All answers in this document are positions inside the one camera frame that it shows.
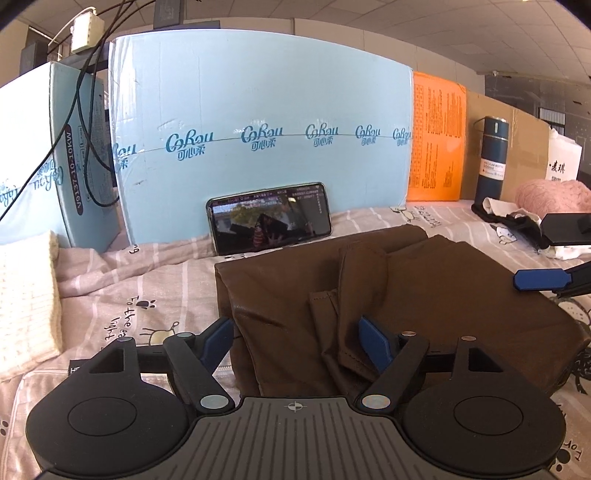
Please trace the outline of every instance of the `wall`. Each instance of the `wall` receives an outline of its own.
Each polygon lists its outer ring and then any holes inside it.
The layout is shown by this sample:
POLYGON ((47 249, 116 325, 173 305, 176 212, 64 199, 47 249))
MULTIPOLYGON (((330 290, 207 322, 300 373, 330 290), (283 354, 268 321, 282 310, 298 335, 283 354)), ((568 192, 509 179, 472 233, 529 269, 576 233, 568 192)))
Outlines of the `wall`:
MULTIPOLYGON (((472 92, 485 93, 485 79, 483 75, 478 75, 474 70, 437 53, 385 35, 358 28, 345 27, 344 25, 316 20, 301 20, 299 18, 291 20, 248 17, 201 18, 198 20, 188 20, 186 23, 207 20, 219 20, 221 28, 299 35, 301 37, 317 38, 319 40, 347 45, 348 47, 358 48, 396 60, 408 65, 413 70, 461 83, 472 92)), ((126 32, 119 32, 113 38, 130 33, 140 33, 151 30, 151 28, 151 26, 147 26, 126 32)))
POLYGON ((18 20, 0 31, 0 87, 18 77, 27 32, 28 26, 18 20))
POLYGON ((591 174, 591 89, 559 80, 487 75, 486 95, 534 116, 539 107, 564 113, 565 136, 583 147, 579 173, 591 174))

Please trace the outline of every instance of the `light blue cardboard box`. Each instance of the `light blue cardboard box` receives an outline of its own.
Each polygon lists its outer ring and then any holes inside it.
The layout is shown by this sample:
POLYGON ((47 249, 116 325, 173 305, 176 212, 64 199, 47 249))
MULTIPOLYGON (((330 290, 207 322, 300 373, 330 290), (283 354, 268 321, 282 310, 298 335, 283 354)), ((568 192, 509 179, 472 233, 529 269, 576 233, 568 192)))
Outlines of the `light blue cardboard box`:
POLYGON ((213 197, 320 181, 332 212, 402 206, 413 124, 407 66, 276 33, 117 38, 111 139, 131 242, 208 233, 213 197))
MULTIPOLYGON (((0 215, 55 142, 70 111, 79 73, 49 62, 0 88, 0 215)), ((86 116, 90 110, 90 80, 87 75, 80 90, 86 116)), ((108 150, 100 80, 94 102, 91 138, 104 161, 108 150)), ((95 205, 88 195, 82 169, 86 148, 75 109, 53 155, 0 222, 0 244, 52 230, 61 247, 107 250, 119 230, 117 214, 114 207, 95 205)), ((110 174, 92 153, 88 179, 95 198, 102 203, 113 200, 110 174)))

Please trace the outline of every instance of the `cream knit blanket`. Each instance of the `cream knit blanket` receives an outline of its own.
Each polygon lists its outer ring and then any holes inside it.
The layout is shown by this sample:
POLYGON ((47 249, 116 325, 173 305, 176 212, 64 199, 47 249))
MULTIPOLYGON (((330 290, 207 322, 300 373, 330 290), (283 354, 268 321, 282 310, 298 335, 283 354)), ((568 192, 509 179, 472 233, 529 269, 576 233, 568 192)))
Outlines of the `cream knit blanket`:
POLYGON ((0 246, 0 381, 61 353, 58 252, 52 232, 0 246))

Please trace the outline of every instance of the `silver circular button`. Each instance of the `silver circular button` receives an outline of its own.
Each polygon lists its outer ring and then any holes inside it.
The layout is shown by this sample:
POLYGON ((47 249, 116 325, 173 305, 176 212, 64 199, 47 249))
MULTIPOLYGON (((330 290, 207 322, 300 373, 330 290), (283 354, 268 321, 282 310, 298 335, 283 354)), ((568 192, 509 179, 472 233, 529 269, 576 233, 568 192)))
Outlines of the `silver circular button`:
POLYGON ((223 395, 208 395, 201 399, 201 406, 208 410, 218 410, 224 408, 230 401, 223 395))
POLYGON ((364 407, 372 410, 382 410, 390 405, 390 399, 383 395, 368 395, 361 401, 364 407))

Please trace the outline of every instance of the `pink yarn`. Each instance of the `pink yarn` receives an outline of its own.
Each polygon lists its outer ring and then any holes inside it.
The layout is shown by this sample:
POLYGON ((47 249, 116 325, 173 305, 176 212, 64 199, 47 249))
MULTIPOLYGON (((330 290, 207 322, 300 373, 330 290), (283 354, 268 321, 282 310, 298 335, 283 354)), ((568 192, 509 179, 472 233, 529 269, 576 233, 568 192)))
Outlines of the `pink yarn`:
POLYGON ((591 190, 578 180, 530 180, 517 188, 515 203, 540 218, 546 213, 591 213, 591 190))

